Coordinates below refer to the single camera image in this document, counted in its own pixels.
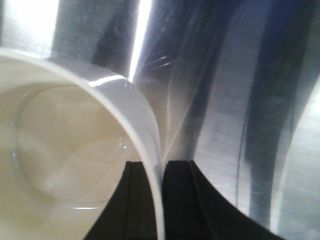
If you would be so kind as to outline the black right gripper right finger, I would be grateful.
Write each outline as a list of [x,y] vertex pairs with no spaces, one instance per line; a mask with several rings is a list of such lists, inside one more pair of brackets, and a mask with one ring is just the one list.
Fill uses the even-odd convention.
[[278,240],[228,202],[194,161],[171,160],[162,182],[168,240]]

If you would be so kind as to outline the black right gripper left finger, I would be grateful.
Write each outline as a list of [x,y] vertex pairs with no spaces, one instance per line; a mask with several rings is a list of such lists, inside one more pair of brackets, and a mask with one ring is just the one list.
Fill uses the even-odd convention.
[[141,162],[127,161],[116,190],[86,240],[156,240],[151,188]]

